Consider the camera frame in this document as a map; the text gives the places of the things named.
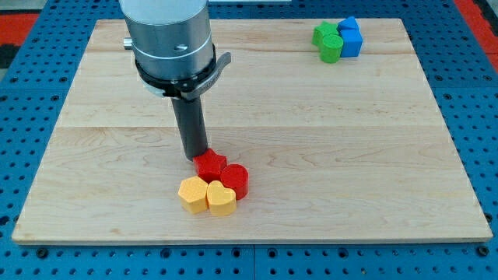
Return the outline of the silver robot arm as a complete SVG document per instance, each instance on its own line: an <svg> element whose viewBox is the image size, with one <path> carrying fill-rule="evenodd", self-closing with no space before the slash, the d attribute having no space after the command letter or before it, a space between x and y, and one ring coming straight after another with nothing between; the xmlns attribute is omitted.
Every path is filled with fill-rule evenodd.
<svg viewBox="0 0 498 280"><path fill-rule="evenodd" d="M142 70L162 80L188 79L213 60L207 0L120 0Z"/></svg>

